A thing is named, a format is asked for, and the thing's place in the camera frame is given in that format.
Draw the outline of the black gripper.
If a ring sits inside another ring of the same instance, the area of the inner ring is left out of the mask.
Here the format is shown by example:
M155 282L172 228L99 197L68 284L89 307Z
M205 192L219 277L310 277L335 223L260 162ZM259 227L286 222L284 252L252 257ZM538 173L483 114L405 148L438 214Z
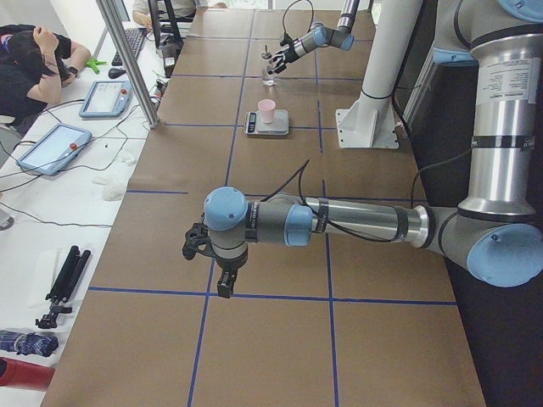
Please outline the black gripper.
M185 243L182 247L182 255L187 260L192 260L196 254L216 260L222 270L216 284L220 298L230 298L234 294L238 270L247 262L248 252L247 244L243 243L241 248L227 249L225 254L220 254L220 249L214 248L212 244L207 226L201 222L193 223L185 233Z
M293 40L291 42L282 42L282 50L275 52L271 58L273 60L284 60L285 62L294 62L300 58L298 55L299 51L299 40ZM285 62L272 62L267 65L267 73L269 75L278 75L287 68Z

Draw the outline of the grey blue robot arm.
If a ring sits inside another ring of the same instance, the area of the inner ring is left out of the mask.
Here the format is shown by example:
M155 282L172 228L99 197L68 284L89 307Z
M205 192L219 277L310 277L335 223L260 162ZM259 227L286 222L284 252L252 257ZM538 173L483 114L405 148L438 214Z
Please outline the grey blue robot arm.
M336 28L326 27L323 23L313 20L314 8L311 1L311 23L307 32L300 38L293 39L286 30L285 18L288 11L297 3L292 2L283 12L282 26L283 37L280 41L280 50L270 56L264 65L264 71L268 75L275 75L283 72L288 64L301 59L306 54L315 51L319 47L336 47L345 51L350 50L354 42L351 34L355 23L356 13L359 7L359 0L346 1L342 8Z
M542 270L542 233L527 202L530 155L542 71L539 1L441 1L434 62L478 68L467 196L454 208L406 207L310 198L277 189L249 200L219 187L186 232L182 255L212 258L217 292L233 295L252 243L305 246L343 233L373 243L410 243L460 265L478 280L516 287Z

